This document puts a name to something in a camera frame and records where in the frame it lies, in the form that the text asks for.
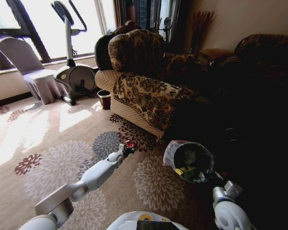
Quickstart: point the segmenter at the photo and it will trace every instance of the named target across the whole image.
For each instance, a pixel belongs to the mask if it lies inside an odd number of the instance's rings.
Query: chair
[[[9,37],[0,42],[0,51],[22,74],[32,95],[44,104],[68,95],[65,86],[54,80],[56,71],[45,69],[27,42]]]

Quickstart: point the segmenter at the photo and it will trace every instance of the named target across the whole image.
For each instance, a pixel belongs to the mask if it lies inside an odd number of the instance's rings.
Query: exercise bike
[[[75,105],[75,99],[91,94],[96,88],[96,84],[93,68],[85,64],[76,64],[73,60],[72,36],[78,35],[80,32],[86,32],[87,27],[72,0],[69,0],[69,4],[75,11],[84,29],[72,29],[71,26],[74,24],[74,21],[65,5],[57,0],[52,2],[52,8],[65,23],[67,47],[67,65],[60,68],[54,75],[54,78],[68,90],[68,95],[63,96],[62,99],[71,105]]]

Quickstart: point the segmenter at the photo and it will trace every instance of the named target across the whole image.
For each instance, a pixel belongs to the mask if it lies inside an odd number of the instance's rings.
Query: patterned carpet
[[[162,166],[167,143],[111,111],[97,98],[70,106],[57,100],[42,105],[34,98],[0,107],[0,230],[19,228],[35,215],[34,205],[82,174],[119,142],[131,139],[138,151],[80,202],[61,227],[106,229],[134,210],[166,216],[191,230],[215,229],[212,191],[186,184]]]

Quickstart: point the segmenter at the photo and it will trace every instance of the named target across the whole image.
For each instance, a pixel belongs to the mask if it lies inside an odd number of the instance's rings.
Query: baseboard
[[[31,92],[25,92],[25,93],[22,93],[22,94],[13,96],[13,97],[5,98],[5,99],[0,100],[0,106],[10,104],[10,103],[13,103],[16,101],[20,101],[20,100],[28,98],[28,97],[32,97]]]

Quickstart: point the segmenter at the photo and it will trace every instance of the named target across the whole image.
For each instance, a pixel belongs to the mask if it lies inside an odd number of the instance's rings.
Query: window sill
[[[89,56],[84,56],[84,57],[77,57],[77,58],[74,58],[74,60],[78,61],[78,60],[89,59],[89,58],[94,58],[94,57],[95,57],[95,55],[89,55]],[[66,62],[66,60],[52,61],[52,62],[49,62],[49,63],[43,63],[42,65],[44,67],[46,67],[46,66],[53,66],[53,65],[61,64],[61,63],[64,63],[64,62]],[[17,72],[17,71],[18,70],[16,68],[4,69],[4,70],[0,70],[0,75],[7,74],[7,73],[13,73],[13,72]]]

